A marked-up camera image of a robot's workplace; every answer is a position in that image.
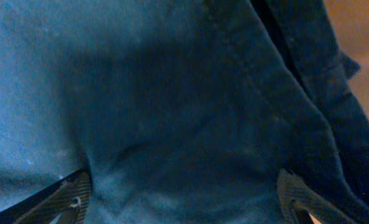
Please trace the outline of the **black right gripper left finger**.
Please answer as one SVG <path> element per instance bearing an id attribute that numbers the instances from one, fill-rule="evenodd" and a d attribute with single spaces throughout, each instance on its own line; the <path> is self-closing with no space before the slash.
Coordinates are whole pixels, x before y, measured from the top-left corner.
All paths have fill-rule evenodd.
<path id="1" fill-rule="evenodd" d="M 84 224 L 92 182 L 87 170 L 64 179 L 0 212 L 0 224 Z"/>

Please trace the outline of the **navy blue shorts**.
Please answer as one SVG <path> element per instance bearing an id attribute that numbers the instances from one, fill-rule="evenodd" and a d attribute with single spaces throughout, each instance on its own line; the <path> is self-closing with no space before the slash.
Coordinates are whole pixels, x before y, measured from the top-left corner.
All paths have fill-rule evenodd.
<path id="1" fill-rule="evenodd" d="M 323 1 L 0 1 L 0 212 L 84 169 L 84 223 L 286 223 L 285 169 L 369 223 L 359 68 Z"/>

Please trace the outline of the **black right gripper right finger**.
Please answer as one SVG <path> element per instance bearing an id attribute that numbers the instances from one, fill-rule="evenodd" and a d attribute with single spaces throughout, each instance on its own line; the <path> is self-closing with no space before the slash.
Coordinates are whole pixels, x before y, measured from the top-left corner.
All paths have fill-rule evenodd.
<path id="1" fill-rule="evenodd" d="M 316 219 L 320 223 L 357 224 L 356 220 L 308 187 L 302 178 L 285 169 L 279 171 L 277 190 L 286 223 L 313 224 L 313 219 Z"/>

